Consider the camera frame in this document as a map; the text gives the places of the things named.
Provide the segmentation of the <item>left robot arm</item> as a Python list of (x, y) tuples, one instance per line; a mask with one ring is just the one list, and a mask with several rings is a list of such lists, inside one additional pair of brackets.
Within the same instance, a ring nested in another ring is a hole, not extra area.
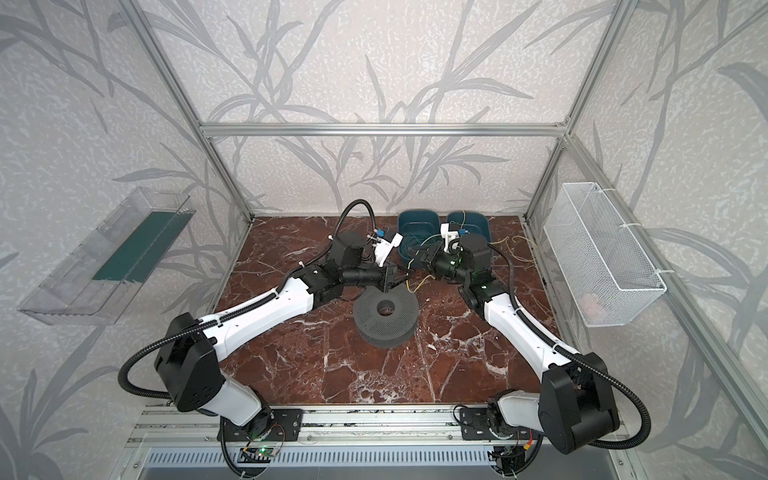
[(388, 291), (399, 285), (390, 254), (402, 243), (394, 229), (372, 225), (361, 235), (335, 226), (327, 245), (290, 270), (274, 288), (229, 309), (174, 318), (163, 338), (130, 356), (118, 371), (131, 395), (169, 400), (180, 412), (202, 410), (238, 427), (269, 417), (250, 387), (227, 376), (223, 360), (257, 336), (338, 298), (347, 287)]

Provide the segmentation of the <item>dark grey foam spool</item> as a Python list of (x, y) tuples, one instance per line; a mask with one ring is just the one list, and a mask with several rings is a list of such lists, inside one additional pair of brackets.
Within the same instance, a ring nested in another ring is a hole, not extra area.
[(387, 292), (367, 287), (353, 305), (358, 333), (370, 345), (385, 349), (398, 347), (413, 337), (419, 313), (416, 294), (404, 284)]

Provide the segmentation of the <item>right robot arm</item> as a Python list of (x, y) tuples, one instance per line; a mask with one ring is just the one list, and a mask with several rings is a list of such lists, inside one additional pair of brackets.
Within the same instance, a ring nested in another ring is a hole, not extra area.
[(560, 340), (523, 306), (514, 281), (493, 272), (494, 256), (503, 254), (480, 234), (412, 250), (419, 268), (457, 285), (466, 305), (515, 347), (539, 380), (536, 393), (510, 391), (489, 402), (498, 426), (540, 432), (563, 454), (584, 446), (642, 445), (652, 418), (641, 398), (608, 372), (601, 357)]

